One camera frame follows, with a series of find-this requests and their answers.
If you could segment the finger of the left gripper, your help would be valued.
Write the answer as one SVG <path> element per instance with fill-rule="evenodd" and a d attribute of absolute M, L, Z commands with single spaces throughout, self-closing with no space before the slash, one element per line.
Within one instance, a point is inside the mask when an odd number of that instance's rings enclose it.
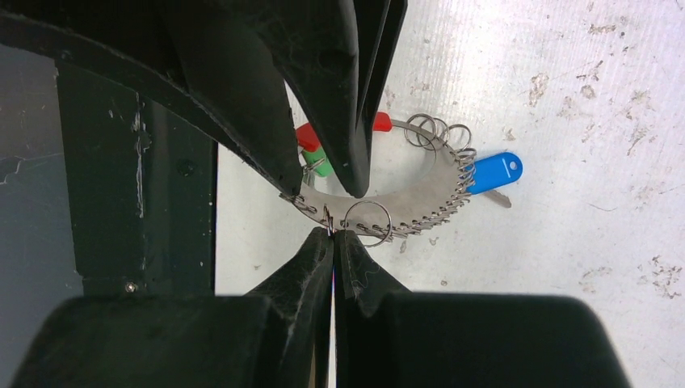
<path fill-rule="evenodd" d="M 406 1 L 237 1 L 347 193 L 368 191 L 372 124 Z"/>
<path fill-rule="evenodd" d="M 3 1 L 1 42 L 62 60 L 142 93 L 239 156 L 284 195 L 300 191 L 298 161 L 277 162 L 274 134 L 250 144 L 243 125 L 210 112 L 188 91 L 153 1 Z"/>

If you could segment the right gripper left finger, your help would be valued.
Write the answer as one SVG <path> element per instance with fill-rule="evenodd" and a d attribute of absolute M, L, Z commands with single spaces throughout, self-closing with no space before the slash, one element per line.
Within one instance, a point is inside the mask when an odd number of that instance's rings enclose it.
<path fill-rule="evenodd" d="M 313 229 L 242 296 L 80 297 L 59 305 L 13 387 L 325 387 L 334 239 Z"/>

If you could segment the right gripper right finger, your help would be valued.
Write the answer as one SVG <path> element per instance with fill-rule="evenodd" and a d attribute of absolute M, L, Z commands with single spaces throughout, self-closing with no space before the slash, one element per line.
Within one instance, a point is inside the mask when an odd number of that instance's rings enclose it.
<path fill-rule="evenodd" d="M 358 236 L 334 236 L 340 387 L 626 387 L 595 313 L 572 297 L 407 289 Z"/>

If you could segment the green key tag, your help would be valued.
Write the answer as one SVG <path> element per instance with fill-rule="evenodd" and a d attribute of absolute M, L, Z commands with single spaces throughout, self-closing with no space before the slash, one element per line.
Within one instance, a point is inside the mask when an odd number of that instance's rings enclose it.
<path fill-rule="evenodd" d="M 319 146 L 314 151 L 302 149 L 300 154 L 305 161 L 303 167 L 305 174 L 316 174 L 325 178 L 334 173 L 334 169 L 322 147 Z"/>

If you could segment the large keyring with red sleeve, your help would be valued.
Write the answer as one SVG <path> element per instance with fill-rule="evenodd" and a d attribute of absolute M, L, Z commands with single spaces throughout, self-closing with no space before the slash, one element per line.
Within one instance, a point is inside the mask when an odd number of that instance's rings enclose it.
<path fill-rule="evenodd" d="M 426 113 L 397 120 L 379 112 L 373 129 L 391 134 L 396 146 L 418 161 L 418 167 L 408 172 L 383 168 L 386 177 L 359 199 L 328 188 L 325 180 L 333 174 L 324 178 L 304 173 L 300 191 L 283 194 L 281 199 L 321 225 L 353 230 L 386 243 L 450 222 L 474 196 L 467 192 L 473 184 L 468 169 L 474 166 L 477 152 L 467 125 L 449 124 Z M 311 124 L 299 127 L 296 138 L 300 151 L 322 147 Z"/>

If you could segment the silver key on blue tag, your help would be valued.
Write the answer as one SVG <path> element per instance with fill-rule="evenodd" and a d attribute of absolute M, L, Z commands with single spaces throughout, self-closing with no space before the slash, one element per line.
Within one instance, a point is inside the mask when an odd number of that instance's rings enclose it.
<path fill-rule="evenodd" d="M 510 209 L 512 207 L 510 198 L 497 190 L 489 190 L 484 192 L 483 196 L 505 209 Z"/>

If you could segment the blue key tag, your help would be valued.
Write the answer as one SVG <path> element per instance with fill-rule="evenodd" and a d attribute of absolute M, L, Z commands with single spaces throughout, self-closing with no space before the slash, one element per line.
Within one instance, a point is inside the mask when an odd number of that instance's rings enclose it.
<path fill-rule="evenodd" d="M 473 173 L 473 184 L 467 192 L 477 195 L 516 182 L 523 174 L 523 163 L 516 154 L 502 152 L 477 160 L 468 172 Z"/>

